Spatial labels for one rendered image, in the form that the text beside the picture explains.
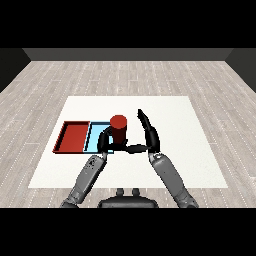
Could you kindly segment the small red can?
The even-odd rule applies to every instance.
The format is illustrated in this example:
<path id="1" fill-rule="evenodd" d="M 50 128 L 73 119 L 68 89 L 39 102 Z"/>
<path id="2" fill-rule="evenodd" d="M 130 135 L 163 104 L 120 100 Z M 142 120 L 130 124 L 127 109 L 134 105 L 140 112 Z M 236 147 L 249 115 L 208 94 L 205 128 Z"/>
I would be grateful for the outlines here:
<path id="1" fill-rule="evenodd" d="M 123 115 L 115 115 L 110 119 L 113 142 L 121 144 L 126 139 L 127 119 Z"/>

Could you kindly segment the dark grey robot body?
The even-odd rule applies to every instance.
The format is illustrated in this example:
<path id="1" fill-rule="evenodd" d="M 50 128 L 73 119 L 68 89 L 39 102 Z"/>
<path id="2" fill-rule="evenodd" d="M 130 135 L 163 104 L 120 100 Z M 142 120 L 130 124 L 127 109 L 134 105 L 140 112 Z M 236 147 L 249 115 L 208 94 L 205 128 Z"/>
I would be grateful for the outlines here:
<path id="1" fill-rule="evenodd" d="M 116 195 L 101 200 L 98 208 L 158 208 L 158 204 L 153 199 L 142 197 L 138 188 L 132 189 L 131 196 L 125 196 L 124 189 L 118 188 Z"/>

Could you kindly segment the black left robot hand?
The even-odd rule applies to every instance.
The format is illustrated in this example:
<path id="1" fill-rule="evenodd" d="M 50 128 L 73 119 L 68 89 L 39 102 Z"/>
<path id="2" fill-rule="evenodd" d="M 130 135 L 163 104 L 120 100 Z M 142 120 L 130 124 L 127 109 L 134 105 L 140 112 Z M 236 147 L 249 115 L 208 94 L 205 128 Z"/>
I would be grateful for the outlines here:
<path id="1" fill-rule="evenodd" d="M 113 151 L 125 151 L 127 146 L 127 139 L 124 139 L 120 144 L 109 143 L 109 137 L 112 135 L 112 127 L 109 126 L 104 129 L 98 138 L 97 149 L 99 153 L 107 153 L 109 150 Z"/>

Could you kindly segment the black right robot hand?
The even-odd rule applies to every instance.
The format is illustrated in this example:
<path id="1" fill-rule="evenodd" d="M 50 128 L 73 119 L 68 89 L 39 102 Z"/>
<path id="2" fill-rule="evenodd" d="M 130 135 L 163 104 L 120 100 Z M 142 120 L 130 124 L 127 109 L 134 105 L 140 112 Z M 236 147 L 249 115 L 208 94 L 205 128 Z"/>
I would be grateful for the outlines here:
<path id="1" fill-rule="evenodd" d="M 138 119 L 140 120 L 142 127 L 145 132 L 145 145 L 136 144 L 126 147 L 126 152 L 130 154 L 134 153 L 159 153 L 160 152 L 160 139 L 156 129 L 151 125 L 148 117 L 145 113 L 139 109 L 137 114 Z"/>

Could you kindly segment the shallow red open box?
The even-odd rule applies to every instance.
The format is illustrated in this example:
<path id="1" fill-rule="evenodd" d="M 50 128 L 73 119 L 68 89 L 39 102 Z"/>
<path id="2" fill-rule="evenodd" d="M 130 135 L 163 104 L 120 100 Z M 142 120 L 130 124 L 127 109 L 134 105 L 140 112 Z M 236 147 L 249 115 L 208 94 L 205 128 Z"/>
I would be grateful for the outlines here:
<path id="1" fill-rule="evenodd" d="M 82 154 L 89 121 L 65 121 L 53 148 L 55 154 Z"/>

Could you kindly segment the shallow light blue open box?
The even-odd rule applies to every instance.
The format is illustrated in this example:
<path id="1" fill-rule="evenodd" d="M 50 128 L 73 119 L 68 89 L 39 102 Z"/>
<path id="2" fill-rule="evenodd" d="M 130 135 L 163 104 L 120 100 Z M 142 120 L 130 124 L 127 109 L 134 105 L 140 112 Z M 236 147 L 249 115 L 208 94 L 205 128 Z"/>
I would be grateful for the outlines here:
<path id="1" fill-rule="evenodd" d="M 106 121 L 93 121 L 90 123 L 89 130 L 86 135 L 84 142 L 83 152 L 85 154 L 97 154 L 97 144 L 100 133 L 110 126 L 109 122 Z"/>

